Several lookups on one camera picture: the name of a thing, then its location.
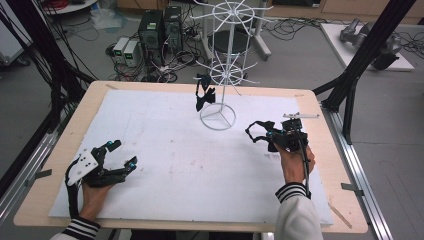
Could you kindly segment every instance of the white wire rack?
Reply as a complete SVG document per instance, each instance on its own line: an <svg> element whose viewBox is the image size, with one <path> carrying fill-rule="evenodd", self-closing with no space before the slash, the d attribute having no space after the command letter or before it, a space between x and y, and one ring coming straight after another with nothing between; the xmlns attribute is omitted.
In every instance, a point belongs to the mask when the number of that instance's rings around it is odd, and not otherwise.
<svg viewBox="0 0 424 240"><path fill-rule="evenodd" d="M233 86L236 92L241 95L236 88L236 85L241 84L243 81L250 83L258 83L249 81L246 79L244 71L246 69L254 67L257 62L251 66L246 67L246 58L247 51L250 44L250 38L252 37L251 29L253 19L260 19L264 21L270 21L262 17L255 16L255 10L264 11L270 8L251 8L244 4L245 0L241 2L228 2L225 0L222 3L217 5L211 5L203 2L197 2L197 4L202 5L202 7L212 8L211 13L204 14L198 17L191 17L193 19L205 19L208 17L213 17L213 35L212 35L212 51L214 56L217 56L214 46L215 46L215 33L220 31L224 24L230 25L229 39L228 39L228 49L226 54L226 60L222 61L219 57L216 57L217 60L212 59L210 66L204 65L200 62L197 62L199 65L205 67L209 71L209 75L212 80L218 85L223 86L221 102L212 103L204 107L200 112L200 119L203 124L213 130L226 130L231 128L236 122L236 113L233 108L225 103L225 88L227 86ZM234 30L235 26L241 24L248 35L246 48L244 52L237 52L233 54L233 43L234 43ZM237 60L240 57L243 57L243 63L241 66L236 64Z"/></svg>

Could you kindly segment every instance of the wooden table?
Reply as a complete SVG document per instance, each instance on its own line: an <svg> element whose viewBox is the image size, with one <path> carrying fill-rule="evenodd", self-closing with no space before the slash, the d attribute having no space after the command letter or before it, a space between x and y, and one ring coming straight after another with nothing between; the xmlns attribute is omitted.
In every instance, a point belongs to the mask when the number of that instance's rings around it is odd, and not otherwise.
<svg viewBox="0 0 424 240"><path fill-rule="evenodd" d="M52 169L51 176L36 180L23 204L18 210L14 222L19 226L67 226L68 218L49 217L48 213L59 191L65 171L77 152L81 141L102 104L103 97L110 89L143 90L163 92L195 91L189 84L157 84L97 81L91 84L83 100L72 116L65 131L57 142L43 170ZM310 90L273 89L238 87L243 95L278 96L295 98L299 109L304 113L318 113L323 116L318 101ZM236 94L232 87L226 94ZM303 119L308 129L312 146L320 170L322 183L326 190L328 204L332 211L334 224L322 227L323 232L364 233L368 230L363 212L354 192L341 188L341 183L350 183L342 160L324 117ZM205 231L273 232L274 226L264 224L219 223L219 222L182 222L182 221L146 221L125 219L100 219L99 224L106 228L126 229L172 229Z"/></svg>

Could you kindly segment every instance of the sleeve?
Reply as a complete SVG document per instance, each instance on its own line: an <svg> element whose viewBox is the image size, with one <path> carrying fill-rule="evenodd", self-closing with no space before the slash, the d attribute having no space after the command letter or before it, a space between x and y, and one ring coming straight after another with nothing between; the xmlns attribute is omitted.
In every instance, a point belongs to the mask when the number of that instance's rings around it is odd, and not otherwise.
<svg viewBox="0 0 424 240"><path fill-rule="evenodd" d="M94 240L100 225L82 217L72 219L68 227L50 240Z"/></svg>
<svg viewBox="0 0 424 240"><path fill-rule="evenodd" d="M275 195L281 203L275 240L323 239L317 212L303 184L286 184Z"/></svg>

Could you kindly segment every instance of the striped cuff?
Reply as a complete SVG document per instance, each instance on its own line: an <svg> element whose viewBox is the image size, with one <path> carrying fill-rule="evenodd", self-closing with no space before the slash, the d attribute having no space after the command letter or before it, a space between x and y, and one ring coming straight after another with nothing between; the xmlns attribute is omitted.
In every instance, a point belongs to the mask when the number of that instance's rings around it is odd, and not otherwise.
<svg viewBox="0 0 424 240"><path fill-rule="evenodd" d="M69 223L68 227L62 233L79 240L93 240L96 238L99 229L99 224L82 217L76 217L72 219L71 223Z"/></svg>
<svg viewBox="0 0 424 240"><path fill-rule="evenodd" d="M302 183L287 183L275 193L275 196L277 196L280 203L283 203L284 200L287 200L293 196L306 197L306 188Z"/></svg>

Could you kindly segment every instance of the human hand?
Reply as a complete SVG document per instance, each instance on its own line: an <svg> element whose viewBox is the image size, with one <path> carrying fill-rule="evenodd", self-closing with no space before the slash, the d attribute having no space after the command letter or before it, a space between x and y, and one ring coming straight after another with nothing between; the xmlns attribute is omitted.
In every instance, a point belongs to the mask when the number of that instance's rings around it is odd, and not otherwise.
<svg viewBox="0 0 424 240"><path fill-rule="evenodd" d="M80 212L80 217L94 222L97 215L103 208L106 196L114 185L102 188L91 188L86 183L82 184L84 204Z"/></svg>
<svg viewBox="0 0 424 240"><path fill-rule="evenodd" d="M288 152L277 144L274 143L274 145L280 153L281 167L283 168L286 184L291 182L302 183L305 179L302 154L299 152ZM315 155L309 146L306 147L306 158L310 160L309 173L311 173L315 166Z"/></svg>

